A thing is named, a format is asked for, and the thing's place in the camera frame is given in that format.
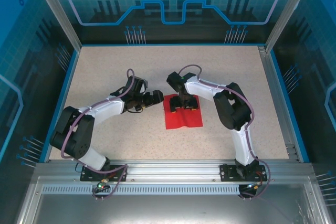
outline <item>glass panel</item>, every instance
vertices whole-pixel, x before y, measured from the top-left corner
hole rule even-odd
[[[264,43],[287,0],[60,0],[84,44]]]
[[[14,223],[41,150],[23,139],[44,142],[73,47],[45,0],[0,5],[0,216]]]
[[[274,47],[317,174],[336,172],[335,4],[336,0],[301,0]]]

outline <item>blue border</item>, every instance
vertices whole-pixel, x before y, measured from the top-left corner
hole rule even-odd
[[[225,44],[225,43],[201,43],[201,44],[83,44],[83,47],[145,47],[145,46],[264,46],[264,43],[250,43],[250,44]]]
[[[39,160],[40,163],[45,162],[46,159],[49,158],[49,155],[50,155],[50,152],[51,152],[51,145],[49,144],[50,143],[50,138],[51,138],[51,135],[53,134],[54,128],[55,128],[57,120],[58,120],[58,118],[61,114],[61,111],[64,108],[65,101],[66,101],[66,98],[68,96],[68,92],[69,92],[69,89],[70,89],[71,81],[72,81],[73,75],[75,73],[75,68],[76,68],[76,64],[77,64],[77,61],[78,61],[78,56],[79,56],[79,53],[77,53],[77,51],[74,50],[74,53],[72,54],[72,57],[71,57],[71,61],[70,61],[70,64],[69,64],[67,74],[66,74],[64,82],[63,82],[61,92],[59,94],[59,98],[58,98],[58,101],[57,101],[57,104],[56,104],[54,116],[51,119],[51,123],[50,123],[50,127],[49,127],[49,130],[48,130],[48,133],[47,133],[46,141],[44,143],[42,153],[41,153],[41,157],[40,157],[40,160]]]
[[[78,21],[79,24],[81,24],[82,26],[117,26],[119,25],[133,10],[136,9],[145,9],[145,4],[159,4],[160,5],[160,10],[161,10],[161,22],[165,25],[182,25],[185,23],[186,20],[186,6],[188,3],[201,3],[202,4],[202,8],[205,9],[213,9],[214,11],[216,11],[218,13],[218,15],[225,20],[229,25],[265,25],[268,23],[268,21],[270,20],[272,13],[274,11],[274,9],[276,8],[276,5],[278,3],[279,0],[274,0],[271,9],[269,10],[269,13],[265,19],[265,21],[263,22],[234,22],[228,19],[228,17],[225,16],[225,14],[218,8],[218,6],[216,5],[208,5],[206,4],[206,0],[185,0],[182,4],[182,20],[181,21],[166,21],[165,20],[165,12],[164,12],[164,3],[161,0],[141,0],[140,1],[140,5],[136,5],[136,6],[131,6],[116,22],[106,22],[106,23],[84,23],[77,10],[76,7],[73,3],[72,0],[68,0],[72,11],[74,12],[74,15]]]
[[[325,95],[324,107],[326,108],[328,116],[330,118],[330,121],[331,121],[331,123],[334,126],[334,129],[336,131],[336,120],[335,120],[335,117],[334,117],[330,107],[329,107],[330,95],[331,95],[331,92],[334,89],[336,89],[336,82],[334,82],[332,85],[330,85],[327,89],[327,93]]]
[[[22,94],[21,94],[20,89],[18,87],[16,87],[13,83],[8,81],[2,74],[0,74],[0,80],[2,80],[5,84],[7,84],[17,94],[17,98],[18,98],[19,104],[20,104],[20,106],[19,106],[19,108],[18,108],[18,110],[15,114],[15,117],[13,119],[12,125],[9,128],[9,131],[7,133],[5,142],[4,142],[3,146],[1,147],[1,151],[0,151],[0,163],[1,163],[1,160],[5,155],[8,144],[10,142],[10,139],[11,139],[12,135],[13,135],[15,126],[17,124],[17,121],[19,120],[19,117],[21,115],[21,112],[22,112],[22,109],[23,109],[23,99],[22,99]]]
[[[294,128],[294,132],[295,132],[296,138],[298,140],[300,150],[297,150],[297,151],[300,151],[300,153],[302,155],[303,162],[304,163],[309,163],[309,158],[308,158],[307,151],[306,151],[306,148],[304,146],[303,139],[302,139],[302,136],[301,136],[301,133],[300,133],[300,130],[299,130],[298,122],[296,121],[294,111],[293,111],[293,107],[290,103],[289,96],[288,96],[288,93],[287,93],[287,90],[286,90],[286,86],[285,86],[285,83],[283,82],[283,78],[282,78],[282,75],[281,75],[281,72],[280,72],[278,61],[275,57],[273,49],[271,50],[270,53],[271,53],[271,58],[272,58],[274,67],[275,67],[275,71],[277,73],[277,76],[278,76],[278,79],[279,79],[279,82],[280,82],[280,85],[281,85],[282,93],[284,94],[283,97],[285,97],[286,106],[288,108],[289,116],[290,116],[290,119],[292,121],[292,125],[293,125],[293,128]]]

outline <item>aluminum frame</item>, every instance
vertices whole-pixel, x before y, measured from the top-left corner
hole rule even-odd
[[[277,42],[278,38],[280,37],[283,29],[285,28],[288,20],[290,19],[291,15],[295,11],[296,7],[298,6],[300,0],[288,0],[285,7],[283,8],[279,19],[277,20],[276,24],[274,25],[273,30],[271,31],[265,47],[266,52],[270,53],[273,49],[273,46]]]
[[[72,24],[70,20],[68,19],[65,11],[63,10],[63,7],[59,0],[46,0],[51,11],[55,15],[56,19],[58,20],[59,24],[61,25],[64,33],[67,35],[68,39],[70,40],[72,46],[74,49],[80,53],[80,49],[82,47],[82,44],[72,27]]]
[[[277,76],[270,53],[264,47],[258,47],[262,65],[264,67],[268,86],[272,95],[275,110],[277,112],[281,132],[287,148],[289,159],[304,162],[297,135],[285,102],[279,78]]]
[[[271,185],[304,185],[307,194],[307,204],[311,208],[316,223],[333,223],[328,214],[319,185],[309,163],[296,163],[285,159],[266,160],[271,170]],[[232,160],[213,161],[130,161],[118,160],[111,164],[128,163],[128,176],[121,185],[238,185],[243,183],[221,182],[219,165],[234,164]],[[37,164],[28,189],[18,224],[30,224],[40,202],[44,185],[94,185],[95,183],[80,182],[80,174],[75,172],[75,162],[52,161]]]

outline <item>speckled table surface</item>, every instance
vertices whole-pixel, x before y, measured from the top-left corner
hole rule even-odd
[[[288,158],[257,46],[83,47],[66,100],[79,108],[106,98],[126,83],[126,70],[146,79],[149,91],[174,93],[167,76],[187,64],[203,68],[202,79],[239,84],[253,105],[254,149],[260,158]],[[233,159],[229,130],[212,102],[200,99],[203,127],[166,130],[163,105],[124,113],[99,124],[92,146],[110,159]],[[53,148],[50,159],[60,159]]]

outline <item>wire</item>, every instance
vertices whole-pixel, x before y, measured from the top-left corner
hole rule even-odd
[[[112,173],[107,178],[110,179],[110,178],[114,177],[115,175],[116,175],[116,173]]]
[[[81,173],[81,171],[78,171],[78,170],[77,170],[77,166],[78,166],[78,165],[79,165],[79,163],[76,164],[76,166],[75,166],[75,171],[78,172],[78,173]]]
[[[95,193],[96,196],[98,193],[106,193],[106,191],[110,188],[111,188],[110,185],[105,185],[104,188],[101,188],[101,189],[98,189],[97,187],[95,187],[92,191],[92,195],[93,195],[93,192]]]
[[[130,111],[130,110],[127,110],[127,112],[130,112],[130,113],[133,113],[133,114],[139,114],[143,111],[143,107],[141,107],[141,111]]]
[[[127,72],[126,72],[128,78],[129,78],[129,72],[132,72],[132,81],[131,81],[130,86],[125,90],[125,92],[123,92],[122,94],[120,94],[120,95],[118,95],[118,96],[116,96],[116,97],[113,97],[111,100],[110,100],[110,99],[105,99],[105,100],[103,100],[103,101],[100,101],[100,102],[97,102],[97,103],[93,104],[91,107],[88,107],[86,110],[84,110],[84,111],[83,111],[83,112],[82,112],[82,113],[75,119],[74,123],[73,123],[73,124],[71,125],[71,127],[70,127],[70,130],[69,130],[68,134],[66,135],[66,137],[65,137],[65,139],[64,139],[64,142],[63,142],[63,145],[62,145],[62,148],[61,148],[61,157],[62,157],[62,158],[65,158],[65,159],[73,158],[73,157],[71,157],[71,156],[65,156],[65,155],[64,155],[64,151],[65,151],[65,148],[66,148],[66,146],[67,146],[67,143],[68,143],[68,141],[69,141],[69,139],[70,139],[70,136],[71,136],[71,134],[72,134],[74,128],[77,126],[77,124],[78,124],[78,122],[80,121],[80,119],[81,119],[86,113],[88,113],[91,109],[93,109],[93,108],[95,108],[95,107],[97,107],[97,106],[99,106],[99,105],[102,105],[102,104],[111,102],[111,101],[113,101],[113,100],[115,100],[115,99],[118,99],[118,98],[123,97],[124,95],[126,95],[126,94],[131,90],[131,88],[133,87],[133,84],[134,84],[134,80],[135,80],[135,73],[134,73],[133,69],[131,69],[131,68],[128,69]],[[94,169],[94,168],[92,168],[92,167],[90,167],[90,166],[84,164],[83,162],[81,162],[81,161],[79,161],[79,160],[76,160],[76,162],[79,163],[79,164],[81,164],[81,165],[83,165],[83,166],[86,167],[87,169],[90,169],[91,171],[93,171],[93,172],[95,172],[95,173],[99,173],[99,174],[109,174],[109,173],[117,172],[117,171],[119,171],[120,169],[124,169],[124,170],[123,170],[123,173],[122,173],[122,175],[123,175],[124,172],[126,171],[127,167],[128,167],[128,165],[125,164],[125,165],[119,166],[119,167],[117,167],[116,169],[113,169],[113,170],[102,171],[102,170],[96,170],[96,169]],[[120,182],[120,181],[121,181],[121,180],[118,181],[116,187],[115,187],[114,190],[111,192],[111,195],[112,195],[112,194],[114,193],[114,191],[116,190],[116,188],[117,188],[117,186],[119,185],[119,182]]]
[[[262,173],[261,173],[261,172],[256,172],[256,174],[259,175],[259,178],[260,178],[260,186],[262,186],[262,184],[263,184],[263,181],[262,181]]]
[[[250,143],[250,139],[249,139],[249,136],[248,136],[248,127],[252,124],[254,118],[255,118],[255,113],[254,113],[254,110],[253,110],[253,107],[252,105],[249,103],[249,101],[241,94],[239,94],[237,91],[233,90],[233,89],[230,89],[230,88],[227,88],[226,86],[223,86],[223,85],[215,85],[215,84],[212,84],[212,83],[208,83],[206,81],[203,81],[199,78],[199,76],[201,75],[202,73],[202,68],[199,66],[199,65],[196,65],[196,64],[190,64],[190,65],[187,65],[185,67],[183,67],[178,73],[180,74],[182,72],[182,70],[188,68],[188,67],[197,67],[199,68],[199,73],[197,75],[197,79],[200,83],[204,84],[204,85],[207,85],[209,87],[212,87],[212,88],[221,88],[221,89],[224,89],[224,90],[227,90],[233,94],[235,94],[236,96],[238,96],[240,99],[242,99],[246,105],[249,107],[249,109],[251,110],[251,120],[245,125],[245,135],[246,135],[246,142],[247,142],[247,146],[248,146],[248,150],[251,154],[251,156],[258,162],[260,163],[263,163],[266,168],[267,168],[267,171],[268,171],[268,180],[267,180],[267,183],[266,183],[266,186],[265,188],[263,189],[263,191],[261,191],[258,195],[254,196],[254,198],[258,198],[260,197],[263,193],[265,193],[266,189],[268,188],[269,186],[269,183],[271,181],[271,169],[269,168],[268,164],[259,159],[258,157],[256,157],[252,151],[252,147],[251,147],[251,143]]]
[[[127,167],[125,167],[124,170],[122,171],[122,173],[120,174],[120,177],[119,177],[118,182],[117,182],[117,184],[115,185],[114,189],[110,192],[110,194],[106,195],[105,197],[101,197],[102,200],[107,199],[107,198],[111,197],[111,196],[114,194],[114,192],[116,191],[117,187],[118,187],[119,184],[120,184],[120,181],[122,180],[122,177],[124,176],[124,174],[125,174],[125,172],[126,172],[126,169],[127,169]],[[93,189],[93,191],[92,191],[92,196],[94,196],[94,198],[99,198],[99,197],[97,197],[97,195],[96,195],[96,190],[97,190],[97,187],[96,187],[95,189]]]

